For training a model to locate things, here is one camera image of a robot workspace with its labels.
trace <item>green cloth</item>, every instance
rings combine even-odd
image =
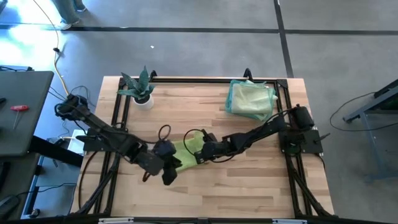
[[[265,82],[231,80],[225,111],[265,121],[272,115],[276,99],[275,90],[266,86]]]
[[[204,143],[203,133],[200,131],[196,131],[193,135],[193,138],[185,140],[185,144],[192,153],[200,151]],[[179,159],[182,163],[182,166],[177,168],[177,172],[198,165],[195,157],[191,155],[185,148],[183,141],[174,141],[173,144],[177,151],[174,154],[174,157]]]

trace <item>gray floor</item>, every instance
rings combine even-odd
[[[79,26],[277,28],[271,0],[115,2],[85,1],[89,11],[81,14],[83,22]],[[398,1],[280,0],[280,6],[286,29],[398,29]],[[6,8],[0,14],[0,23],[48,24],[40,11],[31,9],[37,16],[32,16],[33,12],[18,14],[15,9],[19,7],[13,3]],[[51,12],[53,6],[46,4],[44,8],[53,21],[59,21],[57,12]],[[55,44],[55,32],[39,30],[37,26],[0,30],[0,49],[12,52],[0,54],[0,64],[53,70]],[[398,37],[288,35],[287,44],[294,76],[305,79],[318,129],[321,133],[331,133],[323,147],[336,214],[397,223],[398,179],[366,184],[365,176],[375,172],[375,163],[365,134],[337,131],[329,125],[329,117],[345,101],[377,91],[398,78]],[[163,76],[239,77],[249,67],[255,77],[286,77],[279,34],[62,32],[60,48],[63,57],[58,67],[69,89],[87,86],[93,102],[98,98],[103,76],[120,72],[138,74],[144,65]],[[53,79],[52,86],[63,94],[57,78]],[[334,119],[336,125],[346,129],[362,128],[358,122],[347,125],[340,118],[368,99],[355,101],[343,109]],[[65,132],[62,122],[53,114],[57,102],[58,99],[48,96],[36,135],[51,138]],[[66,123],[66,127],[76,128],[72,123]],[[383,146],[388,147],[386,157],[390,160],[398,156],[392,147],[396,145]],[[76,175],[76,172],[70,173],[73,177]],[[57,175],[53,185],[70,181],[63,176]],[[53,180],[50,176],[43,178],[47,178],[41,180],[43,186]]]

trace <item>wooden table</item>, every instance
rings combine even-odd
[[[109,124],[119,78],[104,77],[99,93],[95,114]],[[287,80],[292,104],[308,105],[304,80]],[[172,127],[169,139],[179,141],[192,128],[204,128],[220,140],[222,136],[246,132],[259,126],[261,123],[258,121],[224,111],[228,87],[229,84],[224,83],[156,84],[152,94],[155,105],[151,110],[136,110],[131,101],[127,128],[140,138],[155,141],[159,128],[169,124]],[[122,111],[123,106],[118,121],[121,120]],[[98,185],[103,157],[104,153],[97,153],[88,166],[82,183],[82,203]],[[325,210],[333,213],[321,160],[314,155],[303,154],[303,164],[308,187]],[[121,160],[114,193],[113,217],[294,217],[286,163],[280,153],[276,134],[254,143],[231,161],[208,163],[182,171],[170,186],[163,185],[160,175],[143,183],[143,173],[137,165]],[[101,208],[106,204],[107,189],[104,192]],[[298,195],[300,208],[304,211],[299,190]],[[72,212],[76,210],[77,191]]]

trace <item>screwdriver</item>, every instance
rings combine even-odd
[[[14,127],[12,127],[12,129],[15,129],[15,125],[17,124],[19,112],[27,111],[29,109],[29,107],[26,105],[17,105],[17,106],[12,106],[10,109],[17,112],[17,116],[15,117],[15,121],[14,121]]]

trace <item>jeans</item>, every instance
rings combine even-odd
[[[86,7],[82,0],[53,0],[53,2],[62,17],[62,22],[67,24],[79,21],[76,10],[83,10]]]

